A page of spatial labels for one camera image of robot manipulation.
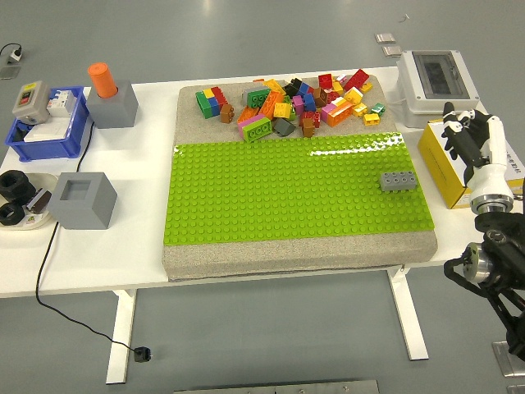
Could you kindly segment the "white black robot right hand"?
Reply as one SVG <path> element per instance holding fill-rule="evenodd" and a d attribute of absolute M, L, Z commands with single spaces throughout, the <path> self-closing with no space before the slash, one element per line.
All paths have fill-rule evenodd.
<path fill-rule="evenodd" d="M 463 179 L 471 190 L 471 210 L 476 214 L 511 211 L 514 194 L 504 178 L 508 160 L 503 122 L 477 109 L 458 114 L 447 102 L 443 124 L 445 150 L 466 165 Z"/>

